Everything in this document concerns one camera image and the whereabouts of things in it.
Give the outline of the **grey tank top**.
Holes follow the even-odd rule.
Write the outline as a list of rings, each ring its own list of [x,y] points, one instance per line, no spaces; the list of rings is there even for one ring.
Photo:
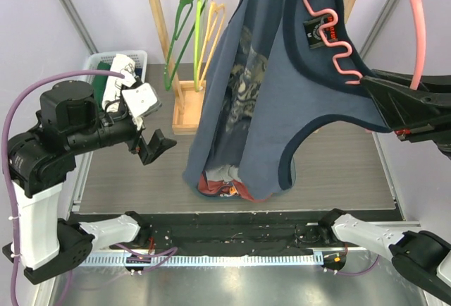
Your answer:
[[[242,182],[238,176],[239,168],[232,165],[219,166],[214,169],[206,170],[206,178],[208,181],[221,181],[229,183],[232,181]]]

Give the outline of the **maroon graphic tank top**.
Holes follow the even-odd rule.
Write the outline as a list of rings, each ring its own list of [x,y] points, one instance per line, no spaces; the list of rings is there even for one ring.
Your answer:
[[[240,197],[244,200],[256,201],[240,181],[209,180],[205,172],[201,174],[197,189],[207,197]]]

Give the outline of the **pink hanger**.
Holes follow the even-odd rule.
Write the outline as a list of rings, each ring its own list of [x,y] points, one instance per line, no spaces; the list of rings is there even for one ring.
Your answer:
[[[426,28],[423,76],[450,74],[450,0],[421,0]],[[372,68],[413,73],[416,30],[410,0],[357,0],[346,28]]]

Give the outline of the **navy tank top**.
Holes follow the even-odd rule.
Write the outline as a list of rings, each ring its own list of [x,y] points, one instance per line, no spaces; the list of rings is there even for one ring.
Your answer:
[[[313,38],[317,16],[343,0],[240,0],[211,60],[197,133],[183,174],[210,197],[262,201],[293,185],[292,158],[313,132],[336,121],[388,133],[368,92],[370,75],[345,21],[328,47]]]

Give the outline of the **green plastic hanger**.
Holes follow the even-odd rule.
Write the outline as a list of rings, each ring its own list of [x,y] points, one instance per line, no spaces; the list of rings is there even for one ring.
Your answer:
[[[166,63],[163,70],[163,83],[166,91],[169,91],[172,87],[176,71],[178,70],[178,66],[181,62],[181,58],[185,53],[188,42],[190,41],[192,34],[194,32],[194,28],[192,27],[190,33],[187,36],[187,39],[177,57],[176,61],[173,63],[173,66],[170,67],[170,62],[172,58],[173,48],[175,43],[180,39],[183,30],[187,24],[187,20],[189,19],[191,12],[194,8],[195,0],[179,0],[179,4],[177,7],[177,11],[175,14],[175,22],[174,22],[174,30],[171,37],[171,42],[168,48],[168,53],[166,55]]]

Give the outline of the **yellow hanger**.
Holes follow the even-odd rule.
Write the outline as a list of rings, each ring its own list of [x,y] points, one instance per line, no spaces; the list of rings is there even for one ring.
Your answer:
[[[218,44],[219,35],[225,20],[225,4],[217,4],[214,0],[208,0],[203,13],[203,45],[201,64],[199,66],[199,83],[203,89],[212,56]]]

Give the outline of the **lime green hanger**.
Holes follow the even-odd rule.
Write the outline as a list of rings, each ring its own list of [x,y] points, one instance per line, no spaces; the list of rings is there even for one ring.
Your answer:
[[[195,92],[199,92],[202,86],[199,83],[199,66],[201,64],[201,54],[203,45],[203,13],[208,0],[197,0],[195,22],[194,22],[194,61],[193,61],[193,82]]]

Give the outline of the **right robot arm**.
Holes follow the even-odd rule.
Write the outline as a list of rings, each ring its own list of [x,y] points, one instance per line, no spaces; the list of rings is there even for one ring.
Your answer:
[[[450,77],[423,77],[419,91],[408,76],[377,71],[360,85],[320,80],[292,68],[267,71],[256,107],[242,121],[227,123],[220,112],[218,81],[207,87],[201,121],[186,170],[194,187],[218,196],[236,188],[241,197],[262,201],[292,185],[291,160],[315,130],[335,121],[387,133],[406,130],[413,142],[432,140],[450,154]],[[391,233],[339,209],[321,220],[319,240],[327,246],[345,241],[388,260],[408,281],[443,302],[450,301],[450,244],[420,231]]]

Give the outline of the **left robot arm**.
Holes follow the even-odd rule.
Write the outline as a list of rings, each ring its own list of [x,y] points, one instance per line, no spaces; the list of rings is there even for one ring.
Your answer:
[[[7,144],[18,202],[18,254],[33,284],[76,268],[95,250],[121,243],[141,249],[149,243],[151,227],[136,212],[92,223],[58,218],[58,197],[77,155],[125,143],[147,165],[175,145],[160,130],[146,142],[126,113],[110,118],[99,112],[87,82],[57,83],[39,100],[37,124]]]

